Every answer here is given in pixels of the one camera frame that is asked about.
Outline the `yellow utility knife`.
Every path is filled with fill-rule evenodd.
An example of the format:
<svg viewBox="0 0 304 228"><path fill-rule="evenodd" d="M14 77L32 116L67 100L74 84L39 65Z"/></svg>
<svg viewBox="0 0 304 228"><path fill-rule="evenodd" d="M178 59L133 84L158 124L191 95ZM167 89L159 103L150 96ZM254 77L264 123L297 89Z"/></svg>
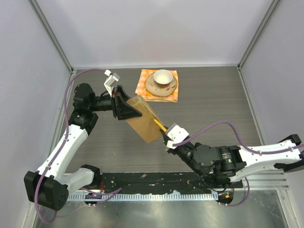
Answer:
<svg viewBox="0 0 304 228"><path fill-rule="evenodd" d="M158 125L158 127L162 130L162 131L164 131L164 132L166 132L167 131L167 129L157 120L157 119L154 119L154 122Z"/></svg>

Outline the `brown cardboard express box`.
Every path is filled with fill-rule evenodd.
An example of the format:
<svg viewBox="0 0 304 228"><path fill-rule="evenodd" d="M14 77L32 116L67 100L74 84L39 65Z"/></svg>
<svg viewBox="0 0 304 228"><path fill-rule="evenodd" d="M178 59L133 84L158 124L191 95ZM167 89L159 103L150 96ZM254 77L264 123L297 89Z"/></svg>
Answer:
<svg viewBox="0 0 304 228"><path fill-rule="evenodd" d="M151 143L161 137L159 126L154 119L162 123L149 104L140 96L136 95L127 101L127 104L142 113L142 116L126 120L127 123L146 142Z"/></svg>

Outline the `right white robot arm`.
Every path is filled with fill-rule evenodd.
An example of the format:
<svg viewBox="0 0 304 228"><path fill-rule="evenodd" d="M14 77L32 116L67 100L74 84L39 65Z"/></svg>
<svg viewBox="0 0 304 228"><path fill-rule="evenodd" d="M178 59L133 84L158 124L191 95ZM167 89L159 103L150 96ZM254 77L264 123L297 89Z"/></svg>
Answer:
<svg viewBox="0 0 304 228"><path fill-rule="evenodd" d="M279 143L249 150L237 145L210 147L198 142L188 142L172 149L171 139L166 134L162 136L167 152L187 164L204 186L230 187L232 183L262 171L294 172L304 168L304 155L295 148L300 143L296 134Z"/></svg>

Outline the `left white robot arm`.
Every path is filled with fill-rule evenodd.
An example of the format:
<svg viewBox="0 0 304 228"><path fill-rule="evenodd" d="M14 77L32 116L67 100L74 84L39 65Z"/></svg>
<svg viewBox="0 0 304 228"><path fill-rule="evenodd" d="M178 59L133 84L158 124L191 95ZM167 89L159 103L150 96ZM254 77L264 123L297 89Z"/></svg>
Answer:
<svg viewBox="0 0 304 228"><path fill-rule="evenodd" d="M65 133L46 161L35 171L28 171L24 183L29 201L36 208L44 206L59 211L69 195L82 187L97 189L102 181L98 167L82 165L76 172L65 171L80 145L87 139L98 120L99 111L112 111L114 118L128 120L142 113L131 107L121 85L96 96L92 87L82 83L75 88L73 112Z"/></svg>

